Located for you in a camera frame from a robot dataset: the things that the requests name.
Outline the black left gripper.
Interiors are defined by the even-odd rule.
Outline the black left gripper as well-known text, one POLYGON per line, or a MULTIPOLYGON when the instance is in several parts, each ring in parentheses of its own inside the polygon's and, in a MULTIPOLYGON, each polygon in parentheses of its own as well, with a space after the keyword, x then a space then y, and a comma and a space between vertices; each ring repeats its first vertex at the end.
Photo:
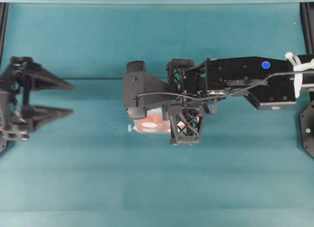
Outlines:
POLYGON ((30 89, 74 90, 74 85, 32 62, 31 57, 10 58, 10 63, 0 75, 0 154, 10 142, 27 141, 29 133, 55 120, 74 113, 72 109, 27 105, 30 89))

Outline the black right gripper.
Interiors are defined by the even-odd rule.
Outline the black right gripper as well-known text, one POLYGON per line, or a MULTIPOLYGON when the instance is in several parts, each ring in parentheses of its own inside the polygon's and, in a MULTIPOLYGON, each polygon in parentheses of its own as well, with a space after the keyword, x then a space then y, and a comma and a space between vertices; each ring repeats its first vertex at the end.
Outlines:
POLYGON ((164 118, 170 122, 171 145, 201 141, 206 103, 194 99, 203 95, 200 70, 190 70, 194 66, 190 59, 172 59, 166 65, 170 90, 176 94, 164 107, 164 118))

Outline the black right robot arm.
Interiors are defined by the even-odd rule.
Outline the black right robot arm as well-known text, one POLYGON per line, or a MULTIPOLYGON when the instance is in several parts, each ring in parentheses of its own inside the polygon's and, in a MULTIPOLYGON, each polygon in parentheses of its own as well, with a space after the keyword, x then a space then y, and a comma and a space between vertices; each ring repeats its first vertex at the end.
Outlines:
POLYGON ((314 85, 314 57, 286 54, 285 60, 262 57, 173 59, 166 66, 174 102, 166 106, 171 144, 199 143, 206 115, 220 101, 244 97, 257 110, 294 106, 303 89, 314 85))

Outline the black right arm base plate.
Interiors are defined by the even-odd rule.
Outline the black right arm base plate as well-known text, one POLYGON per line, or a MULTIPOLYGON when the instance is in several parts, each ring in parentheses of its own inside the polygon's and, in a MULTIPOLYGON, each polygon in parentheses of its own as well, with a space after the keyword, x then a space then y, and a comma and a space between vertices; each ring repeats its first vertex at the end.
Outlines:
POLYGON ((300 131, 303 150, 314 157, 314 102, 312 101, 300 114, 300 131))

